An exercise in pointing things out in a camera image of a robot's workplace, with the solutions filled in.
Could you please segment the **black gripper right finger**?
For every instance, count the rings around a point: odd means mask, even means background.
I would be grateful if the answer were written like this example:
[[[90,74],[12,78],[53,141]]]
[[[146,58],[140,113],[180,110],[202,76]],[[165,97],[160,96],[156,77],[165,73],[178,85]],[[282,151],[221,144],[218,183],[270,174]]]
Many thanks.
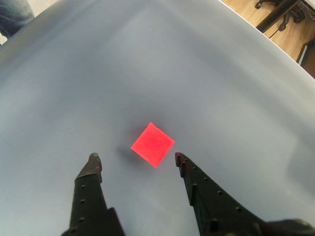
[[[191,159],[175,153],[201,236],[260,236],[262,220],[232,198]]]

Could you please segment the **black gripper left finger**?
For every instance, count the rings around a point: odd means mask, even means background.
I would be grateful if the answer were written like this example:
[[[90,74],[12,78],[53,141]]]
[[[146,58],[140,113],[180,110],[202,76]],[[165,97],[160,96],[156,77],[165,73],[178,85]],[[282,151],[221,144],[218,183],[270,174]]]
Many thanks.
[[[114,208],[108,208],[101,189],[102,165],[92,153],[74,182],[69,228],[64,236],[124,236]]]

